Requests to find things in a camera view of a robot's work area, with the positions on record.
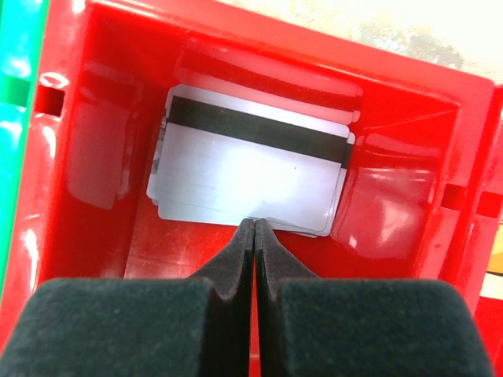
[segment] card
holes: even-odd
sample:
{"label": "card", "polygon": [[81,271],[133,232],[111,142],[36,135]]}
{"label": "card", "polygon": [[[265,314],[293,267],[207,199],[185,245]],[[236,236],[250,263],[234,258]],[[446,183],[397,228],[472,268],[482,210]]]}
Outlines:
{"label": "card", "polygon": [[267,218],[275,229],[323,236],[342,190],[348,135],[338,123],[176,86],[147,194],[161,218]]}

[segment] beige background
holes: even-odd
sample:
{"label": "beige background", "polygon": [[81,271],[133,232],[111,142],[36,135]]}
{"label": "beige background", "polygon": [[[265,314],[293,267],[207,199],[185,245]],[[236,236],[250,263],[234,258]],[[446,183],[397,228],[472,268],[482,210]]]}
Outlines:
{"label": "beige background", "polygon": [[501,0],[219,0],[503,83]]}

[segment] black foam pad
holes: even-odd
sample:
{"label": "black foam pad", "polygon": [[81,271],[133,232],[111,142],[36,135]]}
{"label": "black foam pad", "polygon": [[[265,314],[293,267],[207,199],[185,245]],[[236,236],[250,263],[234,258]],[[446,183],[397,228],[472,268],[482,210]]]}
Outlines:
{"label": "black foam pad", "polygon": [[248,375],[252,245],[246,220],[218,267],[210,261],[188,279],[43,284],[0,376]]}
{"label": "black foam pad", "polygon": [[437,280],[323,280],[255,223],[264,377],[486,377],[461,296]]}

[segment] red plastic container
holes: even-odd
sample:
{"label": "red plastic container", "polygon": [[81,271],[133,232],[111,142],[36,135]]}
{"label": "red plastic container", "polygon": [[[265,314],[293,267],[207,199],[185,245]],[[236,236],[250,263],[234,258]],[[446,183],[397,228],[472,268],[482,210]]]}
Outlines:
{"label": "red plastic container", "polygon": [[503,300],[481,297],[475,312],[475,321],[483,335],[497,376],[503,375]]}
{"label": "red plastic container", "polygon": [[[233,227],[159,219],[145,194],[167,91],[188,71],[359,110],[331,235],[280,241],[320,276],[438,278],[475,311],[503,201],[503,88],[208,0],[54,1],[47,25],[50,89],[28,135],[1,347],[48,279],[184,277],[229,240]],[[320,77],[326,90],[313,88]],[[344,83],[361,96],[334,95]]]}

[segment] red plastic tray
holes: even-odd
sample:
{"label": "red plastic tray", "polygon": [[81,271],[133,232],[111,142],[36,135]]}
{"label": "red plastic tray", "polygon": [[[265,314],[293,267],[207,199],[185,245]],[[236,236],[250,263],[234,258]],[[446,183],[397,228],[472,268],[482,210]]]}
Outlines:
{"label": "red plastic tray", "polygon": [[[288,82],[279,66],[300,73]],[[280,241],[320,276],[438,278],[475,310],[503,201],[503,88],[208,0],[61,0],[42,50],[46,110],[31,119],[0,349],[48,279],[184,277],[229,240],[233,227],[160,220],[145,194],[167,91],[187,71],[358,109],[331,235]],[[319,77],[329,90],[313,89]],[[358,99],[334,96],[345,82]],[[251,375],[256,326],[254,311]]]}

